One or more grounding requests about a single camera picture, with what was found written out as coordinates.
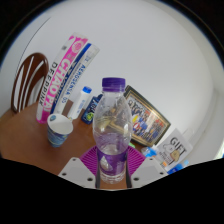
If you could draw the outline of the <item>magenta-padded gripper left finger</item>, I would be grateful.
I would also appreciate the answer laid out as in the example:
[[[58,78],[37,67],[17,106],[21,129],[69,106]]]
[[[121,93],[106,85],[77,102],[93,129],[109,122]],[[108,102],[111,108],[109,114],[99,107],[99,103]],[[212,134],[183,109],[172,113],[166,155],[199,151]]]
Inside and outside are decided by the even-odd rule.
[[[90,148],[80,158],[72,157],[60,171],[59,177],[84,188],[99,188],[97,147]]]

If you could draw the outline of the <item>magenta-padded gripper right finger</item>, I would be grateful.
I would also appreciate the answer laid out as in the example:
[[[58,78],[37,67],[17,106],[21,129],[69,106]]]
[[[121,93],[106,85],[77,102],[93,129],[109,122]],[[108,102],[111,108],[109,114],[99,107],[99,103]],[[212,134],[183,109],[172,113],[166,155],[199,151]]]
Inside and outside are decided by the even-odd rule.
[[[126,183],[128,188],[140,188],[167,176],[153,157],[145,157],[133,147],[128,148]]]

